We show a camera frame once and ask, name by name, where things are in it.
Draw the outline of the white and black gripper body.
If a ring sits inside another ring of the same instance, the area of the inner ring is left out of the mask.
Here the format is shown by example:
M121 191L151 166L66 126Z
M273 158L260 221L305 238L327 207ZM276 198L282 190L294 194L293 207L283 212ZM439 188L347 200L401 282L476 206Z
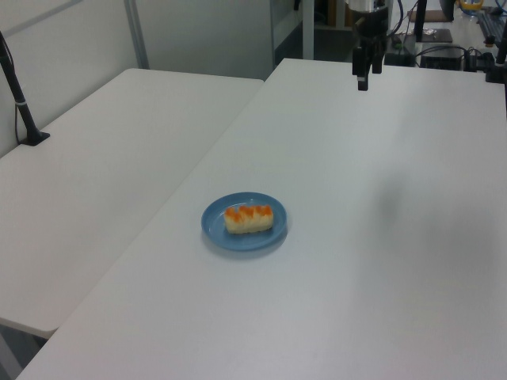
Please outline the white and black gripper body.
M382 8L373 12L353 11L353 32L357 38L357 48L386 48L389 27L389 9Z

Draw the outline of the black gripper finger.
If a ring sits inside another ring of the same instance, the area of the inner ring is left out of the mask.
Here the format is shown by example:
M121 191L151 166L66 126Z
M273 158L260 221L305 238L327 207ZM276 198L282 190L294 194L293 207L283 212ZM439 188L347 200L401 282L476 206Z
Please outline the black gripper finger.
M385 56L385 40L376 41L372 45L372 73L381 74Z
M357 88L359 91L368 90L368 75L370 61L367 51L363 47L353 49L353 75L357 79Z

